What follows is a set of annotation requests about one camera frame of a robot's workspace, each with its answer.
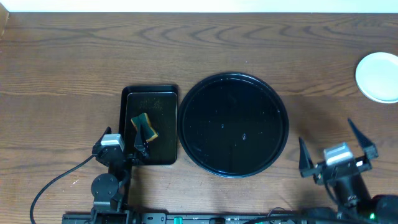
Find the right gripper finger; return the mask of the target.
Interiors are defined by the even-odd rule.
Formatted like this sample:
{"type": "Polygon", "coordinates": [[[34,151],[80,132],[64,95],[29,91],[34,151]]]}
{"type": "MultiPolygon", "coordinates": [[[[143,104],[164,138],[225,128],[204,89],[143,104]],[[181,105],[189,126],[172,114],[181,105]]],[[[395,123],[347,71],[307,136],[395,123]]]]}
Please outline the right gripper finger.
{"type": "Polygon", "coordinates": [[[300,147],[299,171],[310,170],[314,167],[307,146],[302,138],[298,139],[300,147]]]}
{"type": "Polygon", "coordinates": [[[376,145],[367,138],[352,122],[351,119],[348,119],[348,123],[356,136],[359,146],[363,150],[367,159],[375,159],[379,157],[376,145]]]}

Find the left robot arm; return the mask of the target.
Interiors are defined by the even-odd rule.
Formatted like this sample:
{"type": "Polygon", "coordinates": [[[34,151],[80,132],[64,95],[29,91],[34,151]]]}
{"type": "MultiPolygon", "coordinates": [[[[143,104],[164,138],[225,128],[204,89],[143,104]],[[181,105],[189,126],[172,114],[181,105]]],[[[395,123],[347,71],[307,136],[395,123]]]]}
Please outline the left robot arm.
{"type": "Polygon", "coordinates": [[[94,144],[92,155],[96,161],[108,168],[107,173],[97,176],[92,185],[94,197],[90,223],[140,223],[141,215],[127,204],[132,167],[143,165],[148,155],[148,143],[143,132],[135,142],[136,151],[127,153],[120,134],[106,128],[94,144]]]}

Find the green and yellow sponge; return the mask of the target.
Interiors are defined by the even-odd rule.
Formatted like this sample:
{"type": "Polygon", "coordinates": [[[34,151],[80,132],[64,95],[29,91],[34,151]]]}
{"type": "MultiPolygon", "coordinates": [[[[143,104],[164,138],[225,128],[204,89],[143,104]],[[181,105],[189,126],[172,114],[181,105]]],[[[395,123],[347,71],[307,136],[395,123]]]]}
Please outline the green and yellow sponge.
{"type": "Polygon", "coordinates": [[[151,142],[159,136],[157,131],[152,127],[147,113],[141,113],[139,116],[131,118],[131,123],[136,133],[140,135],[140,137],[143,137],[146,142],[151,142]]]}

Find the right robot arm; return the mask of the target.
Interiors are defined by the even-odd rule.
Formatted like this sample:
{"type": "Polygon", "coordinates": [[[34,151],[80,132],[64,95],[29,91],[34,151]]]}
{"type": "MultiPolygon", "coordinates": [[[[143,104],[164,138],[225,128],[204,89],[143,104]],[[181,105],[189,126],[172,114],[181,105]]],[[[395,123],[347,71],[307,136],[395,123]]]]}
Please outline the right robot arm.
{"type": "Polygon", "coordinates": [[[325,149],[324,161],[314,164],[305,141],[299,138],[300,175],[303,178],[312,176],[317,185],[324,186],[343,217],[362,223],[397,223],[397,195],[371,197],[361,176],[373,168],[371,160],[379,157],[377,147],[352,120],[348,123],[364,155],[354,157],[343,142],[325,149]]]}

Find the light blue plate top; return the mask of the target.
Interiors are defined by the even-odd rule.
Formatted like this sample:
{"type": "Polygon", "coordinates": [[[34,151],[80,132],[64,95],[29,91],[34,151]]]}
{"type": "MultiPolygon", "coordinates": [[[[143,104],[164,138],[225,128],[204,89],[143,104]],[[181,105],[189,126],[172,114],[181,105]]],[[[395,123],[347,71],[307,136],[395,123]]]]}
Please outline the light blue plate top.
{"type": "Polygon", "coordinates": [[[378,103],[397,103],[397,56],[375,52],[361,59],[355,70],[361,93],[378,103]]]}

